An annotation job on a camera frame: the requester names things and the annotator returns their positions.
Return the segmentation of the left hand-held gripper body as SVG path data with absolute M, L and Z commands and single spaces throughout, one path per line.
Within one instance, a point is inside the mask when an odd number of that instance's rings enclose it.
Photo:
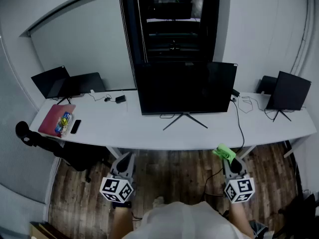
M 129 200 L 134 189 L 130 180 L 108 174 L 103 177 L 99 192 L 108 201 L 123 204 Z

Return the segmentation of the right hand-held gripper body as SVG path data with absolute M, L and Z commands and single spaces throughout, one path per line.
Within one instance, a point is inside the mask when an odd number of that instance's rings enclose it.
M 232 179 L 224 190 L 231 204 L 247 202 L 255 194 L 254 179 L 245 175 L 241 179 Z

